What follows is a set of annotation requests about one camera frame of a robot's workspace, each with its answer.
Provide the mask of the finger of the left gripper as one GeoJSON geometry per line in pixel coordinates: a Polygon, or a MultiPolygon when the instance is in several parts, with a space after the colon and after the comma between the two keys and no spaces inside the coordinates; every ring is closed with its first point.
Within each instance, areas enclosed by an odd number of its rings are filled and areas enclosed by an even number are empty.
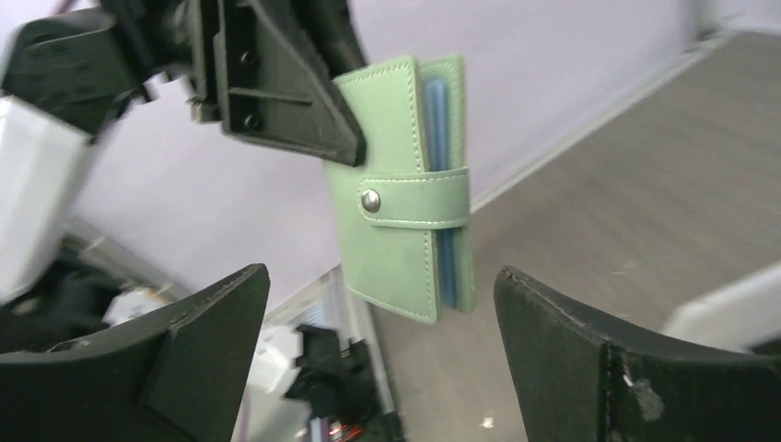
{"type": "Polygon", "coordinates": [[[192,118],[240,141],[363,163],[367,141],[339,88],[294,44],[269,1],[191,1],[192,118]]]}
{"type": "Polygon", "coordinates": [[[292,32],[294,44],[315,57],[329,76],[367,66],[351,8],[345,0],[270,2],[280,22],[292,32]]]}

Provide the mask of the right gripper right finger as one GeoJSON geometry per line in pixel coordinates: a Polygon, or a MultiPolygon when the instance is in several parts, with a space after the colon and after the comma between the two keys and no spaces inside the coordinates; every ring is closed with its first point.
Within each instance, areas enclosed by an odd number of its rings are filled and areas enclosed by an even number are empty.
{"type": "Polygon", "coordinates": [[[780,359],[688,343],[506,266],[494,302],[530,441],[776,441],[780,359]]]}

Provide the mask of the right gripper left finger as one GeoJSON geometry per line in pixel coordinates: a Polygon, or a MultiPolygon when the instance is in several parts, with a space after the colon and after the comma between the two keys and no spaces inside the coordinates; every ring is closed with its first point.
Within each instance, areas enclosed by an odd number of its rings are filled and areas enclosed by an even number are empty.
{"type": "Polygon", "coordinates": [[[2,355],[2,439],[228,441],[269,289],[251,264],[47,352],[2,355]]]}

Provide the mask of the green card holder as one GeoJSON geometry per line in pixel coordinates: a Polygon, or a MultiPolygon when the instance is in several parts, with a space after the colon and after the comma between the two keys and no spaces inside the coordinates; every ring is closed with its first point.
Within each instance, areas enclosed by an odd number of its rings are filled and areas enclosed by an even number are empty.
{"type": "Polygon", "coordinates": [[[326,163],[345,288],[426,324],[475,306],[464,62],[402,56],[339,76],[365,161],[326,163]]]}

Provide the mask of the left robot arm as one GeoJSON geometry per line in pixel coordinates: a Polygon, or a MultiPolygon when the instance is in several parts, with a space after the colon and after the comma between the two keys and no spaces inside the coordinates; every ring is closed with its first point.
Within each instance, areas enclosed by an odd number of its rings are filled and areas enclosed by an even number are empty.
{"type": "Polygon", "coordinates": [[[99,143],[155,76],[252,145],[355,167],[366,138],[334,79],[367,61],[345,1],[100,1],[22,25],[1,75],[1,350],[105,328],[120,292],[62,249],[99,143]]]}

